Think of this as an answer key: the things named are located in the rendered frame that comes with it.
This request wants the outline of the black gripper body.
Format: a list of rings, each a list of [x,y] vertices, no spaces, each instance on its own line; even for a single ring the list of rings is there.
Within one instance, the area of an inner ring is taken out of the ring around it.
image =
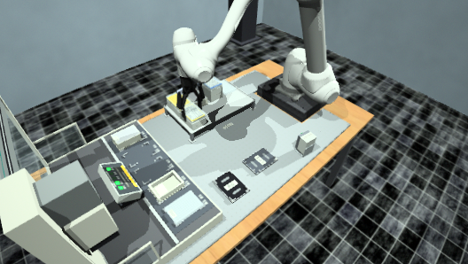
[[[191,90],[190,93],[192,93],[192,92],[194,91],[194,90],[192,89],[192,87],[195,87],[195,89],[196,89],[196,87],[197,87],[197,85],[198,85],[198,84],[197,84],[196,82],[194,82],[191,78],[184,78],[184,77],[181,77],[181,76],[180,76],[180,80],[181,80],[181,84],[182,84],[182,87],[181,87],[181,88],[183,88],[183,92],[185,92],[185,93],[187,92],[187,89],[190,89],[190,90]],[[190,94],[190,93],[189,93],[189,94]]]

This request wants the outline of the white ready key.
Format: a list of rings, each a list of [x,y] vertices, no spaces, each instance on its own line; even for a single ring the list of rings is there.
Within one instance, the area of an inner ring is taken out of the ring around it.
[[[310,154],[315,146],[316,136],[313,135],[310,131],[305,131],[298,135],[297,142],[294,149],[298,152],[301,157],[305,157],[306,155]],[[298,151],[298,150],[299,151]]]

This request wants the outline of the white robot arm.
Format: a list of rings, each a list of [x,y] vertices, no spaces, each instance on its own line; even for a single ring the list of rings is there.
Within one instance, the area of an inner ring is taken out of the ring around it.
[[[181,64],[177,64],[181,77],[191,78],[196,83],[212,80],[219,55],[230,42],[246,7],[252,1],[234,0],[221,30],[209,43],[198,44],[194,32],[189,28],[179,28],[174,32],[173,52],[175,61]],[[285,60],[283,78],[277,78],[277,82],[282,84],[275,86],[274,90],[294,102],[307,95],[318,104],[328,105],[339,96],[339,84],[332,67],[326,62],[324,2],[297,2],[305,51],[297,48],[289,53]]]

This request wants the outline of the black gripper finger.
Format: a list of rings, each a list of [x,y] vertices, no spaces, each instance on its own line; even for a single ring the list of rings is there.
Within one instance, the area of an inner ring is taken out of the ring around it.
[[[186,99],[189,96],[189,93],[191,90],[187,89],[186,93],[183,92],[183,96],[182,96],[182,91],[183,91],[183,88],[176,90],[176,107],[182,111],[182,117],[186,119],[184,106],[186,103]],[[182,103],[182,106],[181,106],[181,103]]]
[[[202,88],[202,84],[198,84],[198,88],[199,88],[199,93],[196,91],[195,87],[192,87],[192,89],[194,90],[193,91],[194,94],[198,98],[198,107],[202,110],[202,103],[201,102],[203,101],[203,98],[205,98],[204,91],[203,91],[203,88]]]

